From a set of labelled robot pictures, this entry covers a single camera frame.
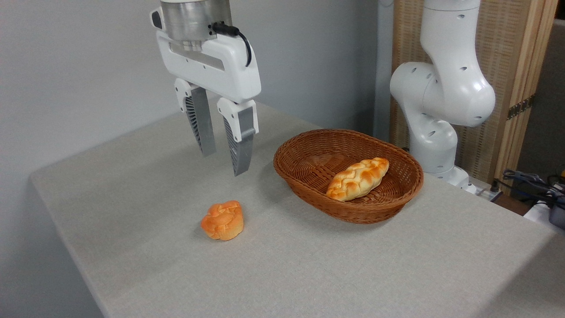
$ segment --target bread roll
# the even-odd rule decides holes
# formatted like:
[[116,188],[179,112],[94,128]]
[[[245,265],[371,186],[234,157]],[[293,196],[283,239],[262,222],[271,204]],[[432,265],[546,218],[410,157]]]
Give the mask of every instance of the bread roll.
[[353,164],[333,177],[326,195],[338,201],[365,196],[381,184],[388,168],[389,161],[378,157]]
[[244,216],[239,202],[214,204],[208,209],[200,227],[212,239],[230,240],[244,230]]

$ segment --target wicker basket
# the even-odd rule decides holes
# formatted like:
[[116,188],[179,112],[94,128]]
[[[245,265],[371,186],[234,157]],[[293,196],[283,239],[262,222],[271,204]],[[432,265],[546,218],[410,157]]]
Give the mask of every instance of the wicker basket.
[[[368,195],[340,202],[326,197],[333,177],[363,159],[383,157],[390,167]],[[275,170],[305,202],[340,220],[371,224],[395,216],[420,191],[424,173],[404,150],[351,130],[320,129],[286,141],[275,153]]]

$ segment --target robotic arm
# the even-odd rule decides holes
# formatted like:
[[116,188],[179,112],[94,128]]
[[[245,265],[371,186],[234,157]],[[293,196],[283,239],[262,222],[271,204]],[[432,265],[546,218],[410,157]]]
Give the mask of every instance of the robotic arm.
[[475,33],[480,0],[425,0],[420,42],[433,64],[407,62],[392,75],[390,91],[410,130],[410,153],[424,172],[474,192],[455,166],[451,124],[475,127],[494,109],[495,95],[480,70]]
[[216,151],[206,91],[221,96],[234,175],[249,168],[253,136],[259,132],[253,98],[261,92],[253,48],[231,26],[229,0],[161,0],[151,13],[167,70],[204,156]]

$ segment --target black cable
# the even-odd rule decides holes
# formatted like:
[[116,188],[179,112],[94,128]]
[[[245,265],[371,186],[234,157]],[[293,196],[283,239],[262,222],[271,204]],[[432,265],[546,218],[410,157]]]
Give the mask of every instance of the black cable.
[[237,31],[237,35],[240,36],[240,38],[244,41],[245,43],[245,48],[247,49],[247,64],[245,64],[245,67],[248,67],[249,64],[251,64],[251,45],[249,44],[249,41],[247,40],[247,38],[244,36],[243,33],[241,33],[239,30]]
[[208,27],[211,28],[214,32],[221,35],[240,37],[244,41],[245,49],[247,50],[247,64],[245,64],[245,67],[249,67],[249,64],[251,64],[251,45],[249,44],[249,41],[244,36],[244,34],[241,33],[241,31],[238,28],[232,25],[226,25],[224,24],[224,22],[221,23],[214,22],[214,24],[209,25]]
[[524,191],[522,191],[522,190],[520,190],[520,189],[518,189],[518,188],[516,188],[516,187],[513,187],[513,186],[511,186],[511,185],[509,185],[509,184],[506,184],[506,183],[500,181],[499,179],[495,179],[495,181],[497,181],[499,184],[502,184],[503,186],[505,186],[505,187],[507,187],[507,188],[510,188],[510,189],[512,189],[512,190],[514,190],[514,191],[516,191],[516,192],[521,193],[522,195],[529,196],[529,197],[532,197],[532,198],[537,199],[537,200],[539,200],[539,201],[544,201],[544,202],[546,202],[546,203],[555,204],[555,205],[557,205],[558,207],[560,207],[560,208],[562,208],[562,209],[565,209],[565,207],[562,206],[563,203],[560,202],[560,201],[551,199],[551,198],[549,198],[549,197],[544,197],[544,196],[538,196],[538,195],[534,195],[534,194],[529,194],[529,193],[524,192]]
[[565,195],[565,191],[552,186],[551,184],[545,183],[539,175],[531,173],[523,173],[521,171],[514,171],[510,169],[504,170],[502,173],[502,178],[504,180],[517,180],[521,182],[528,183],[530,186],[543,191],[557,191]]

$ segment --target braided bread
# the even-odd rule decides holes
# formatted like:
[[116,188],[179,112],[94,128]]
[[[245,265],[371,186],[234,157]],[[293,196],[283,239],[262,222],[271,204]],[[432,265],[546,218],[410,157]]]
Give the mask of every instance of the braided bread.
[[353,164],[333,177],[325,195],[338,201],[365,196],[381,184],[388,168],[389,161],[378,157]]

